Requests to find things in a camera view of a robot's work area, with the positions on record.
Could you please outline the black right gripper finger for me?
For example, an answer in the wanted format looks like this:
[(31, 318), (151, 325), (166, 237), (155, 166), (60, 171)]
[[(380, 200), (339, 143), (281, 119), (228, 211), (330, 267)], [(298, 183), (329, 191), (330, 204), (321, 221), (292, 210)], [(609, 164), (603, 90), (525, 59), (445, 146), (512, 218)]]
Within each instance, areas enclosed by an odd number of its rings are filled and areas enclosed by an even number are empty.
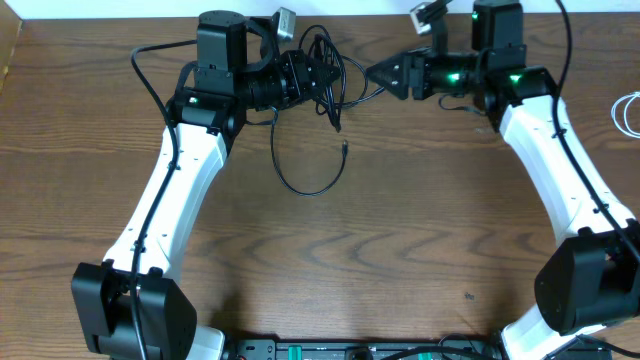
[(409, 97), (408, 75), (402, 68), (395, 70), (393, 67), (384, 69), (367, 70), (368, 78), (384, 88), (390, 94), (400, 100), (407, 100)]
[(408, 51), (393, 55), (371, 67), (368, 68), (369, 73), (377, 72), (400, 72), (403, 70), (405, 63), (411, 58), (411, 53)]

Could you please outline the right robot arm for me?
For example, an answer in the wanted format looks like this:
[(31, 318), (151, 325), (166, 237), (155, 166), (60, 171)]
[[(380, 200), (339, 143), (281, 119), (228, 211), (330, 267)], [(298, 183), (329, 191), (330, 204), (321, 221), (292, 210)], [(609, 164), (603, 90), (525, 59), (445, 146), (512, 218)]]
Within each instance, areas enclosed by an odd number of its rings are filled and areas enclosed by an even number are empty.
[(443, 1), (411, 10), (428, 47), (367, 71), (398, 99), (472, 95), (474, 112), (514, 150), (541, 198), (556, 251), (535, 278), (534, 305), (499, 334), (505, 359), (578, 358), (614, 347), (596, 333), (639, 314), (639, 222), (599, 175), (561, 97), (563, 81), (526, 62), (517, 1), (477, 1), (472, 49), (448, 47)]

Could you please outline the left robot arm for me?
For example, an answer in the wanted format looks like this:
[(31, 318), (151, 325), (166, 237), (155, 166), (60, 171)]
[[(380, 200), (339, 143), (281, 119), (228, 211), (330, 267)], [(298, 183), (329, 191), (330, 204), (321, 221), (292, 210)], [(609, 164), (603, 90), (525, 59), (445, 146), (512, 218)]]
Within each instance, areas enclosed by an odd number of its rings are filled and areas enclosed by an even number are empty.
[(224, 333), (202, 326), (180, 289), (187, 243), (248, 110), (278, 112), (317, 98), (339, 76), (302, 50), (285, 50), (296, 15), (208, 11), (194, 61), (179, 74), (159, 157), (124, 231), (100, 264), (82, 263), (71, 292), (89, 351), (112, 359), (224, 359)]

